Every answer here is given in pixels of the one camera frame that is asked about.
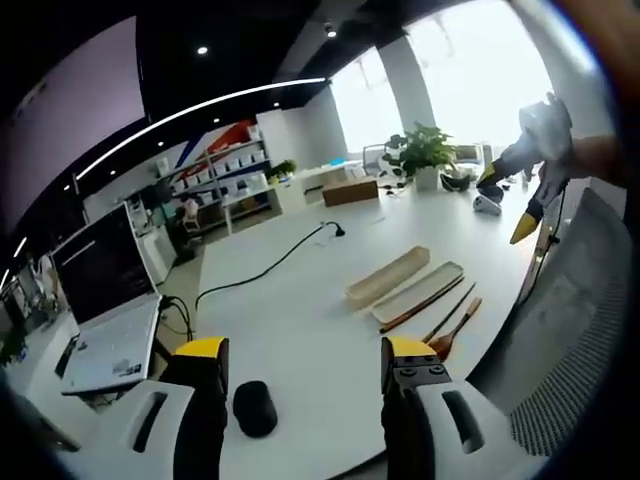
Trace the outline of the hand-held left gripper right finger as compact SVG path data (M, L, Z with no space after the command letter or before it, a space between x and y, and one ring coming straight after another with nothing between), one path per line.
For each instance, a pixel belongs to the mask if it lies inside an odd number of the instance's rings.
M426 344L382 339L381 391L389 479L500 479L518 463L506 417Z

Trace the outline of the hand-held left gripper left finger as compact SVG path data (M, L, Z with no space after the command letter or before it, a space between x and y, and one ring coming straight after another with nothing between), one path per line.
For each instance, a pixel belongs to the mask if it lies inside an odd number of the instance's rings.
M137 385L102 416L97 477L217 479L228 383L228 338L179 347L159 379Z

